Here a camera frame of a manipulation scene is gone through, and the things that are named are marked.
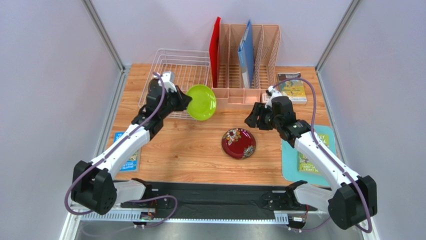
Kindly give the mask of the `green plate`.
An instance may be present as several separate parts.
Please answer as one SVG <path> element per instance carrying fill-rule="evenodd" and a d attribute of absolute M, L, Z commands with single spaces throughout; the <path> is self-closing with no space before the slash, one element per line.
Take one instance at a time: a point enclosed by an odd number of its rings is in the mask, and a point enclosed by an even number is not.
<path fill-rule="evenodd" d="M 206 121 L 216 112 L 216 96 L 208 86 L 203 84 L 193 85 L 186 95 L 192 98 L 186 111 L 193 119 Z"/>

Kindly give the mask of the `red floral plate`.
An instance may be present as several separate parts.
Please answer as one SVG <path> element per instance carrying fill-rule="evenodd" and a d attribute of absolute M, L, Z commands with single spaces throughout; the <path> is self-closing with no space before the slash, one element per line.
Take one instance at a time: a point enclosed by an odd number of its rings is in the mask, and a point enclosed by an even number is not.
<path fill-rule="evenodd" d="M 221 148 L 229 157 L 236 160 L 250 158 L 256 151 L 254 135 L 244 128 L 229 129 L 221 139 Z"/>

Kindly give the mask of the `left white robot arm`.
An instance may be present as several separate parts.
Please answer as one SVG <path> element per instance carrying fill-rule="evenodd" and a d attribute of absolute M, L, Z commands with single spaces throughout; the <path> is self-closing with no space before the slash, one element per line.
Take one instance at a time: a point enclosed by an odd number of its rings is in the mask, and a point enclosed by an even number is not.
<path fill-rule="evenodd" d="M 68 210 L 68 201 L 72 200 L 86 207 L 89 213 L 105 215 L 116 204 L 143 198 L 146 185 L 142 180 L 115 181 L 115 176 L 137 150 L 159 133 L 168 115 L 186 110 L 192 101 L 177 85 L 159 79 L 152 82 L 145 105 L 123 135 L 93 160 L 81 160 L 74 166 L 72 184 L 64 200 Z"/>

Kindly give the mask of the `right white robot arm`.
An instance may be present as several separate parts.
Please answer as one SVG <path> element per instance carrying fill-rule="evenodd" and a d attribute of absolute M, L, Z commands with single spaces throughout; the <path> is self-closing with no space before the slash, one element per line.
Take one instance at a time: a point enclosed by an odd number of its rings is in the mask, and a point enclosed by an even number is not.
<path fill-rule="evenodd" d="M 313 163 L 329 188 L 299 180 L 287 186 L 290 205 L 312 206 L 328 213 L 342 230 L 356 226 L 371 233 L 372 217 L 377 214 L 377 184 L 367 175 L 351 170 L 319 139 L 313 125 L 297 119 L 293 104 L 286 96 L 277 96 L 269 103 L 256 102 L 244 121 L 250 128 L 276 130 L 280 138 Z"/>

